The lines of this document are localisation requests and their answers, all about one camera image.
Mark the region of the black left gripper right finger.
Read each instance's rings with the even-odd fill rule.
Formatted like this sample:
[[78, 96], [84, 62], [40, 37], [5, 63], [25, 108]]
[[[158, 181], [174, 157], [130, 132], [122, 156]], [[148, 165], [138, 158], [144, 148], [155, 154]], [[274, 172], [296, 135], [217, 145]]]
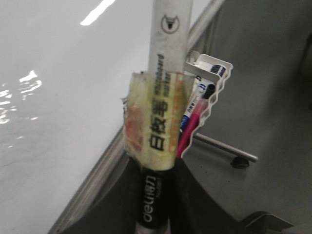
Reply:
[[175, 160], [172, 196], [172, 233], [244, 233], [242, 224], [205, 192], [181, 158]]

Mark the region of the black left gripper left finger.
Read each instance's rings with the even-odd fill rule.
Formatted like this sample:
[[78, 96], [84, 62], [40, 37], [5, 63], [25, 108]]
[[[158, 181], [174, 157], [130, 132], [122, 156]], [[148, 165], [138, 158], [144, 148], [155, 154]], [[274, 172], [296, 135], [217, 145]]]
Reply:
[[133, 234], [137, 222], [140, 169], [128, 157], [110, 191], [64, 234]]

